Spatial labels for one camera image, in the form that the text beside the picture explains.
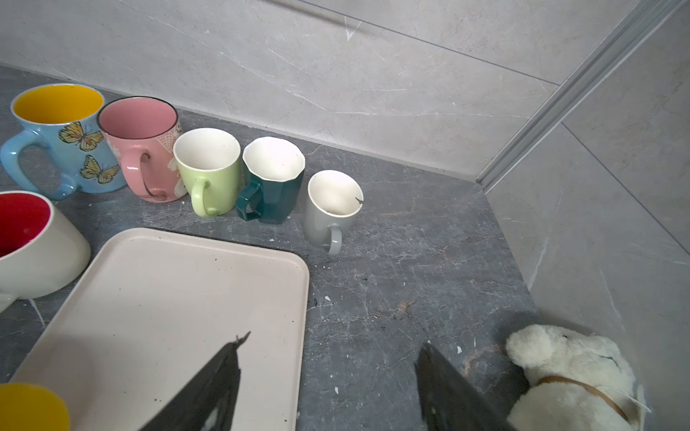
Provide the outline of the pink cartoon mug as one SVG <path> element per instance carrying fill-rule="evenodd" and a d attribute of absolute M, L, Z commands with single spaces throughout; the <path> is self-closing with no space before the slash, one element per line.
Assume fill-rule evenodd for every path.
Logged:
<path fill-rule="evenodd" d="M 174 157 L 183 128 L 172 104 L 155 97 L 124 97 L 107 103 L 97 124 L 136 196 L 168 203 L 187 195 Z"/>

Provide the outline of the white mug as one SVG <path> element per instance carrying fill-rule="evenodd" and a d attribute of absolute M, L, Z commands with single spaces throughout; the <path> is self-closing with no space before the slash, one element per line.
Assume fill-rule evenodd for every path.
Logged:
<path fill-rule="evenodd" d="M 1 193 L 1 309 L 53 294 L 87 267 L 91 246 L 41 194 Z"/>

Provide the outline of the grey mug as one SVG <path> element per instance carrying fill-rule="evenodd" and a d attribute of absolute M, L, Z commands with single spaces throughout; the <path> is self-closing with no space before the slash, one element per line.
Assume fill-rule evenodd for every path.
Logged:
<path fill-rule="evenodd" d="M 363 190 L 348 174 L 335 170 L 317 172 L 307 184 L 305 238 L 329 255 L 338 255 L 344 235 L 363 204 Z"/>

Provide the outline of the blue mug yellow inside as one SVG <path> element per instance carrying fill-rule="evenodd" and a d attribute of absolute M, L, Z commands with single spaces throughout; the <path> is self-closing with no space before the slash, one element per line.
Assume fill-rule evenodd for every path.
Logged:
<path fill-rule="evenodd" d="M 126 186 L 119 162 L 97 122 L 104 96 L 82 84 L 45 84 L 18 94 L 11 113 L 23 130 L 1 146 L 1 164 L 23 189 L 62 200 L 81 190 L 100 194 Z M 54 192 L 41 190 L 25 173 L 20 157 L 29 147 L 43 150 L 57 167 Z"/>

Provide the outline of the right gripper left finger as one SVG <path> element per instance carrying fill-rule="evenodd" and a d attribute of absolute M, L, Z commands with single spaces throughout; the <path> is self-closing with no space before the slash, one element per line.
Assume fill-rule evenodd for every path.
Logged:
<path fill-rule="evenodd" d="M 248 335 L 226 343 L 145 430 L 229 430 L 241 382 L 238 354 Z"/>

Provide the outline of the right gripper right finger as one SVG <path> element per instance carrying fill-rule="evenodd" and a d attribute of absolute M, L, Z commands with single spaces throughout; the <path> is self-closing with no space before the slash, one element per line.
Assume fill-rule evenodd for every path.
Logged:
<path fill-rule="evenodd" d="M 513 429 L 433 345 L 422 344 L 414 368 L 427 429 Z"/>

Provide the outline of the light green mug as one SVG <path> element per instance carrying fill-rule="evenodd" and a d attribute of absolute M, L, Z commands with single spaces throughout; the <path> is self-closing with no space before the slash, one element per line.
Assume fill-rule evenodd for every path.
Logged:
<path fill-rule="evenodd" d="M 221 129 L 192 129 L 175 141 L 174 158 L 197 216 L 222 216 L 235 207 L 240 156 L 238 140 Z"/>

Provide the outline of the dark green mug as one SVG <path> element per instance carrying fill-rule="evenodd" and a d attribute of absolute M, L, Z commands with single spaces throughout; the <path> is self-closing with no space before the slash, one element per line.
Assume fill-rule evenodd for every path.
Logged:
<path fill-rule="evenodd" d="M 245 187 L 235 206 L 245 221 L 282 224 L 296 207 L 305 156 L 293 143 L 273 136 L 253 140 L 243 153 Z"/>

